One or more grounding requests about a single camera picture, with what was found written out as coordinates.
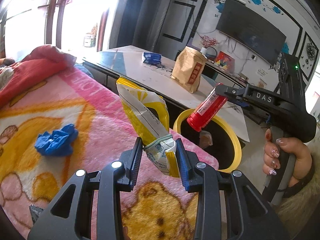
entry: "television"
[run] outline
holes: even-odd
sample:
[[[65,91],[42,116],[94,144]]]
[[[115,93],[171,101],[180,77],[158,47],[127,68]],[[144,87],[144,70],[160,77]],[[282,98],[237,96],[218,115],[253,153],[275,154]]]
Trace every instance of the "television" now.
[[[237,0],[226,0],[216,29],[241,42],[270,65],[276,63],[286,39],[274,25]]]

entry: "cartoon patterned blanket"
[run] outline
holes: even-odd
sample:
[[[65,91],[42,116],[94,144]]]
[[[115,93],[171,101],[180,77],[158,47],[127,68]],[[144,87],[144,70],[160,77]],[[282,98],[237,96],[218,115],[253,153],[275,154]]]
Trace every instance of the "cartoon patterned blanket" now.
[[[73,123],[79,131],[69,157],[42,157],[34,144],[39,133]],[[181,137],[171,130],[174,138]],[[45,208],[79,168],[101,170],[131,149],[137,134],[119,97],[81,71],[63,70],[15,97],[0,110],[0,204],[27,238],[29,205]],[[217,160],[185,138],[187,150],[218,168]],[[191,239],[197,196],[181,180],[164,176],[143,154],[134,191],[121,194],[123,224],[132,240]],[[92,213],[95,236],[96,207]]]

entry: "red label with chinese characters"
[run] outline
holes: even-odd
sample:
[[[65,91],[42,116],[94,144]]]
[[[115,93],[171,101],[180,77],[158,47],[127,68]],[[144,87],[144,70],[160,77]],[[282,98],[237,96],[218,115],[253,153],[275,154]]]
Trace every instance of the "red label with chinese characters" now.
[[[196,65],[195,65],[195,68],[193,69],[193,71],[192,71],[192,73],[191,73],[191,75],[190,75],[190,78],[189,78],[187,84],[193,85],[193,83],[196,81],[197,76],[198,76],[199,73],[200,73],[201,67],[202,67],[202,64],[200,64],[199,62],[197,62]]]

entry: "yellow and white packaging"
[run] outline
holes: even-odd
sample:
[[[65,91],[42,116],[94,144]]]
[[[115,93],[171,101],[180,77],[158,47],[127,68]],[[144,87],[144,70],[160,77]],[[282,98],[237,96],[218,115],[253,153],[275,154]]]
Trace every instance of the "yellow and white packaging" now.
[[[169,114],[162,97],[120,77],[117,89],[124,112],[133,128],[147,146],[158,138],[169,135]],[[150,111],[154,109],[159,119]],[[165,175],[180,177],[175,156],[176,142],[172,138],[145,149],[150,161]]]

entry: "yellow trash can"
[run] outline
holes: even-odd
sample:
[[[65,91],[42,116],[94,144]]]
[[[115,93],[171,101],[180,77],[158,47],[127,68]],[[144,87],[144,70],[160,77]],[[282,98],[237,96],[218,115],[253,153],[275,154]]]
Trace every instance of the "yellow trash can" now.
[[[199,132],[193,130],[187,118],[193,113],[194,109],[183,111],[173,124],[173,129],[199,145]],[[242,151],[238,137],[222,118],[214,116],[203,130],[212,135],[213,145],[205,148],[205,151],[214,156],[219,162],[219,171],[230,173],[239,166]]]

